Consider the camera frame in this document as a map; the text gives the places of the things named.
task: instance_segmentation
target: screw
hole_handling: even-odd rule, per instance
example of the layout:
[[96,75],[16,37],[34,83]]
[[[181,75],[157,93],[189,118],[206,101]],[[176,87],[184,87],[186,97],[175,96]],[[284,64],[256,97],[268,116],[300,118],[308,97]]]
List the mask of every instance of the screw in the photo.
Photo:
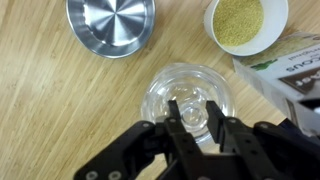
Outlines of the screw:
[[112,171],[109,173],[109,180],[119,180],[121,178],[121,173],[119,171]]
[[96,171],[90,171],[86,174],[86,180],[96,180],[98,178],[98,173]]
[[260,124],[260,127],[264,128],[264,129],[268,129],[268,124]]
[[177,120],[175,120],[175,119],[170,119],[169,121],[170,121],[171,123],[177,122]]
[[198,180],[210,180],[210,178],[205,177],[205,176],[201,176],[201,177],[198,178]]
[[237,121],[235,119],[229,119],[229,122],[236,123]]
[[143,127],[149,127],[150,124],[148,124],[148,123],[143,123],[142,126],[143,126]]

